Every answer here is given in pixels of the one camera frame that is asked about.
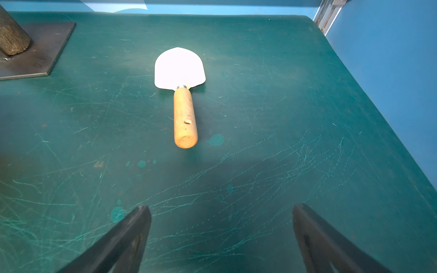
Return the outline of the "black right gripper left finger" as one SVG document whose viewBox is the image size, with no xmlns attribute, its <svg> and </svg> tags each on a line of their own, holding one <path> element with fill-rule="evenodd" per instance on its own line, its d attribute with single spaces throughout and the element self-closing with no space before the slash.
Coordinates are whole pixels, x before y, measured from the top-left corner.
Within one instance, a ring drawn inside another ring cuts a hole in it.
<svg viewBox="0 0 437 273">
<path fill-rule="evenodd" d="M 137 273 L 151 227 L 147 206 L 136 207 L 60 273 Z"/>
</svg>

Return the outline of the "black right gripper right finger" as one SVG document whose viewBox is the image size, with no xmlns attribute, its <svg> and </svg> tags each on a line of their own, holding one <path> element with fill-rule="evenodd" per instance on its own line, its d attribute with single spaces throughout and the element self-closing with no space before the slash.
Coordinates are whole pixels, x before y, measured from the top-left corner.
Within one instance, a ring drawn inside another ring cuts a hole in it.
<svg viewBox="0 0 437 273">
<path fill-rule="evenodd" d="M 292 210 L 293 229 L 308 273 L 389 273 L 306 204 Z"/>
</svg>

